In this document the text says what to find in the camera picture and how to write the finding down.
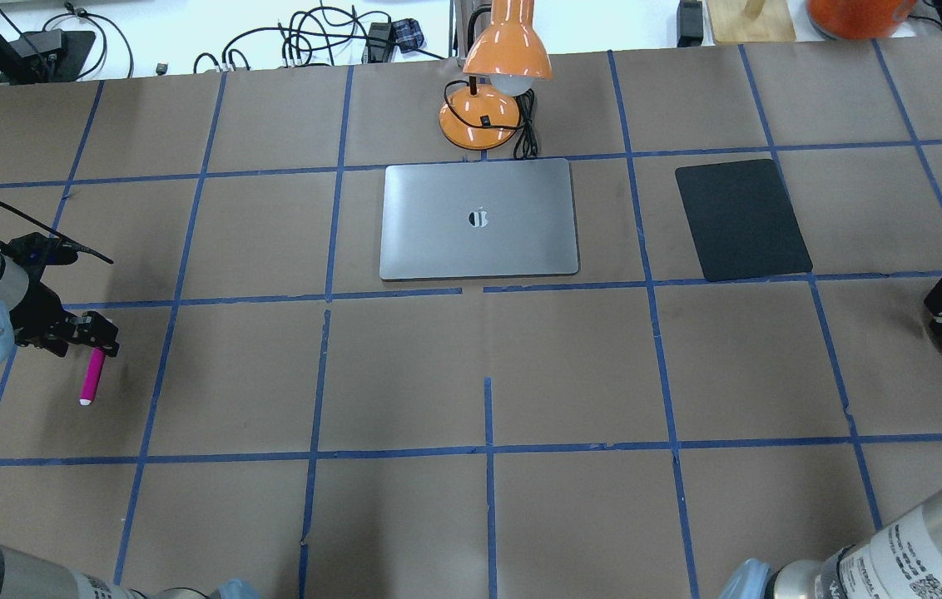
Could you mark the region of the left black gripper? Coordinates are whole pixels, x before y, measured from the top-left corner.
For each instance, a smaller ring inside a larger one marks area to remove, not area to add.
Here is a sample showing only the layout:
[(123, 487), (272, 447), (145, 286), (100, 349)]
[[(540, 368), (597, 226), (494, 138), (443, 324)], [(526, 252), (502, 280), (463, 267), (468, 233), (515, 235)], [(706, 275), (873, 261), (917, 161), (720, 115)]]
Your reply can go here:
[(10, 311), (13, 342), (34, 346), (53, 355), (67, 356), (69, 346), (83, 345), (114, 358), (120, 353), (118, 327), (97, 311), (73, 314), (59, 296), (42, 283), (30, 283), (25, 295)]

